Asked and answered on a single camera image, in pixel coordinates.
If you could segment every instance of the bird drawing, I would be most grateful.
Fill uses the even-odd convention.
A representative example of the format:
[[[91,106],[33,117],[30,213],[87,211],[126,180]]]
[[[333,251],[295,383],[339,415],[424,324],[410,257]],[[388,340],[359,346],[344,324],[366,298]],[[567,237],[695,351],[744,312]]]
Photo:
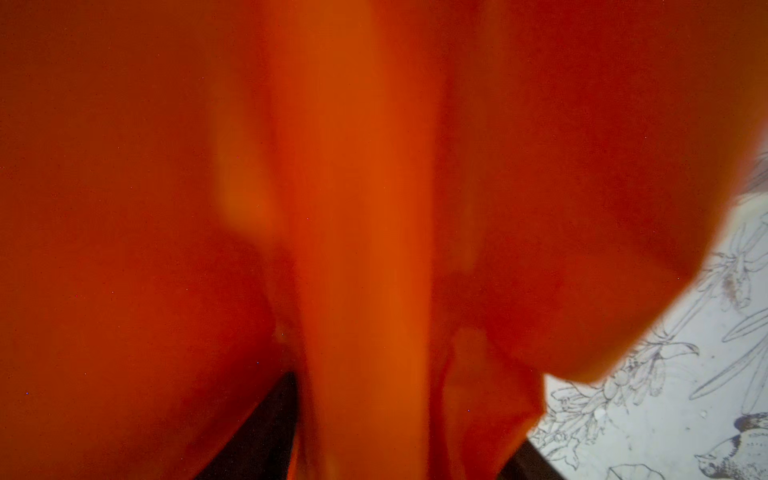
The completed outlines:
[[[739,435],[704,455],[695,455],[699,470],[709,478],[765,480],[768,478],[768,412],[742,416],[733,425]]]

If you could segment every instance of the blurry orange object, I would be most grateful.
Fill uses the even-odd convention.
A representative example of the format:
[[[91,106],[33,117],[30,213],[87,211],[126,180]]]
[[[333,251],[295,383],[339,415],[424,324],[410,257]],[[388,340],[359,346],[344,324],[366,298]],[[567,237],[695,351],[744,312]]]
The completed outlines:
[[[494,478],[696,273],[768,5],[0,7],[0,476]]]

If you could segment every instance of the orange fabric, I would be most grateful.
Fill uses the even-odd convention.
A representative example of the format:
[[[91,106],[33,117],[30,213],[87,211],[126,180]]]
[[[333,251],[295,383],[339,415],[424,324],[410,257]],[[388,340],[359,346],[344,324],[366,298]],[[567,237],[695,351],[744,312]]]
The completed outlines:
[[[494,478],[768,107],[759,2],[44,3],[0,7],[3,478],[191,478],[288,369],[297,478]]]

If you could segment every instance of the floral line drawing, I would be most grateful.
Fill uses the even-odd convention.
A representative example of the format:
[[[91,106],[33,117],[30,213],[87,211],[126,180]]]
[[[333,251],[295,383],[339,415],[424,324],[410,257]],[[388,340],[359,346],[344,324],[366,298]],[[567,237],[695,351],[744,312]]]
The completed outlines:
[[[544,418],[529,434],[531,443],[542,456],[550,462],[562,460],[578,469],[578,449],[593,444],[604,432],[610,422],[610,409],[638,406],[647,396],[659,396],[664,387],[667,360],[699,354],[697,346],[676,342],[675,338],[710,301],[718,299],[723,311],[741,312],[750,306],[752,275],[768,266],[768,253],[753,255],[755,246],[768,233],[768,214],[761,220],[749,236],[746,235],[746,224],[742,224],[731,237],[727,251],[710,256],[694,290],[698,296],[674,325],[666,329],[659,323],[649,338],[630,351],[624,363],[602,383],[587,386],[568,382],[568,386],[550,394]],[[746,335],[766,324],[768,309],[748,316],[724,340]],[[768,376],[768,335],[740,361],[701,386],[691,398],[719,388],[757,358],[760,358],[760,365],[745,399],[745,406],[753,407]]]
[[[712,299],[720,298],[720,308],[723,311],[730,307],[742,310],[750,305],[751,274],[768,264],[768,253],[748,260],[754,247],[768,233],[768,214],[764,214],[760,219],[760,225],[748,239],[744,237],[746,224],[742,223],[731,237],[728,252],[716,252],[710,256],[711,260],[702,269],[697,284],[700,295],[670,332],[665,332],[668,336],[676,336]]]
[[[529,435],[531,443],[550,462],[565,461],[578,469],[577,448],[590,445],[610,421],[608,409],[640,405],[650,395],[659,396],[666,379],[667,360],[698,355],[690,343],[673,342],[670,337],[645,340],[598,386],[569,382],[550,394],[547,413]]]
[[[753,234],[753,239],[757,238],[759,240],[768,230],[768,214],[764,214],[760,219],[760,225]],[[741,310],[750,305],[750,274],[768,266],[768,253],[764,253],[762,256],[751,261],[747,259],[746,255],[752,250],[754,244],[756,244],[756,240],[753,242],[752,239],[750,239],[750,241],[746,242],[744,245],[740,245],[744,230],[745,226],[742,225],[739,232],[737,232],[732,239],[731,254],[723,255],[722,253],[718,253],[717,255],[719,255],[719,258],[725,259],[725,261],[717,263],[715,267],[710,270],[710,275],[715,277],[711,272],[717,271],[717,269],[722,270],[730,268],[730,272],[732,272],[730,276],[718,276],[717,278],[719,280],[715,280],[715,282],[721,282],[723,284],[723,290],[725,290],[725,296],[727,297],[728,302],[730,302],[730,304],[737,310]],[[734,241],[736,242],[736,245],[739,246],[738,251],[735,253],[733,252]],[[766,325],[768,325],[768,307],[758,310],[742,319],[731,329],[731,331],[726,333],[722,341],[730,342],[731,340],[749,335],[758,329],[762,329]],[[751,413],[757,404],[760,394],[765,388],[766,382],[768,382],[768,333],[743,356],[725,368],[725,370],[694,390],[694,392],[690,394],[690,399],[698,399],[718,390],[755,362],[757,363],[757,367],[750,380],[750,384],[746,389],[741,406],[743,414]]]

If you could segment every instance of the sketch illustration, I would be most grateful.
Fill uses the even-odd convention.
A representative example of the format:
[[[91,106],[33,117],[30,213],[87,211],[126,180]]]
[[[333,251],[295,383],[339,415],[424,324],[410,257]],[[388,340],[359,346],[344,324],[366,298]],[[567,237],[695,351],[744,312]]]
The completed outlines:
[[[753,275],[768,266],[768,252],[755,251],[768,233],[768,214],[756,223],[749,229],[742,224],[730,238],[726,251],[711,254],[689,293],[693,296],[690,306],[682,315],[659,322],[607,379],[593,386],[569,382],[568,386],[550,393],[544,418],[529,433],[531,443],[548,461],[563,461],[578,469],[578,449],[594,444],[604,432],[610,422],[611,409],[628,409],[640,405],[647,396],[659,396],[666,379],[667,362],[674,357],[699,354],[696,345],[678,342],[676,338],[705,306],[719,305],[720,310],[739,314],[752,306]],[[744,318],[723,341],[748,335],[765,325],[768,325],[768,308]],[[754,362],[758,367],[743,405],[744,412],[749,412],[768,379],[768,333],[690,397],[695,399],[713,392]]]
[[[530,433],[531,443],[550,462],[565,461],[578,469],[577,449],[595,442],[610,419],[611,408],[640,405],[659,396],[666,379],[666,361],[698,355],[690,343],[654,335],[636,346],[620,368],[596,386],[568,383],[550,394],[544,418]]]
[[[648,465],[617,465],[608,469],[605,480],[664,480],[664,476]]]
[[[768,478],[768,413],[745,415],[733,425],[739,435],[720,443],[704,455],[696,455],[699,470],[710,478]]]
[[[744,193],[746,194],[756,194],[764,191],[768,191],[768,151],[764,151],[757,156],[750,180],[744,188]]]
[[[760,219],[760,224],[748,240],[745,240],[744,235],[746,226],[741,226],[731,239],[729,252],[715,253],[713,255],[715,261],[705,269],[700,281],[699,290],[708,292],[710,296],[719,295],[721,306],[725,310],[732,306],[741,311],[751,304],[750,275],[768,266],[768,252],[760,256],[750,255],[757,241],[768,231],[768,214],[764,214]],[[768,332],[762,330],[766,325],[768,325],[768,307],[757,310],[738,322],[723,337],[723,342],[750,335],[758,330],[764,333],[763,338],[725,370],[698,387],[691,393],[690,399],[697,399],[714,392],[748,366],[756,363],[757,367],[742,403],[742,413],[752,412],[768,380]]]

